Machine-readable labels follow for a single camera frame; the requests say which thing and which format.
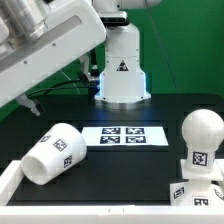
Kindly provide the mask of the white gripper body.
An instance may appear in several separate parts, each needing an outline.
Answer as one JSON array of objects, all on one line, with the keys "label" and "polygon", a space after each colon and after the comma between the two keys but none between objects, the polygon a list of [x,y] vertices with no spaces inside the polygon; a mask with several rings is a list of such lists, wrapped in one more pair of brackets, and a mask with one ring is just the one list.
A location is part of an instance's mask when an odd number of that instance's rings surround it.
[{"label": "white gripper body", "polygon": [[92,0],[0,0],[0,108],[105,39]]}]

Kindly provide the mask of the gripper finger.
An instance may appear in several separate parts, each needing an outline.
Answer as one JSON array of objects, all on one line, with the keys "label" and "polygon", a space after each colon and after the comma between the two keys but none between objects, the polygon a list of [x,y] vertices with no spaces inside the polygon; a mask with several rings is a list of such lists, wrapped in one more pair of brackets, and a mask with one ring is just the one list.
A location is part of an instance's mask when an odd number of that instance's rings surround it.
[{"label": "gripper finger", "polygon": [[79,62],[80,70],[77,72],[77,75],[81,83],[86,85],[89,83],[89,56],[87,54],[82,55],[79,57]]},{"label": "gripper finger", "polygon": [[25,94],[19,95],[16,101],[19,105],[28,108],[36,116],[40,116],[44,111],[41,103],[37,99],[31,100]]}]

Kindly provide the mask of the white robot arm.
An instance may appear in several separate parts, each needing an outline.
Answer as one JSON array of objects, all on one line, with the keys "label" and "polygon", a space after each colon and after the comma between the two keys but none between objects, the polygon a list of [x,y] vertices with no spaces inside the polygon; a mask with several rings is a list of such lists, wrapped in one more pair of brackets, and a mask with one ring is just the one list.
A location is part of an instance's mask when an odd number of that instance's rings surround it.
[{"label": "white robot arm", "polygon": [[0,0],[0,108],[12,100],[38,110],[25,92],[105,45],[105,68],[84,76],[96,82],[95,102],[129,109],[151,99],[140,68],[140,33],[126,11],[161,0]]}]

